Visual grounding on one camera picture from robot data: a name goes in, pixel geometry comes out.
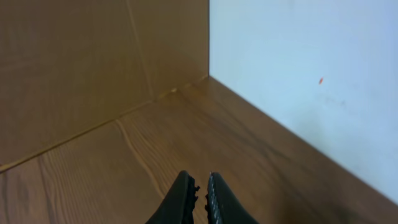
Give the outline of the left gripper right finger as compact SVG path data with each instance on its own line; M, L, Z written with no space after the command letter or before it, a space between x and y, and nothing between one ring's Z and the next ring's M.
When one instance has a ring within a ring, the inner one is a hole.
M210 173L207 192L205 210L210 224L258 224L240 204L220 173Z

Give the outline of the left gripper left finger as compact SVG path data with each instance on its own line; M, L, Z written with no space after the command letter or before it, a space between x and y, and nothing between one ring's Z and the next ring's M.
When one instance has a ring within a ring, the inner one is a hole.
M193 210L199 189L195 179L182 170L146 224L194 224Z

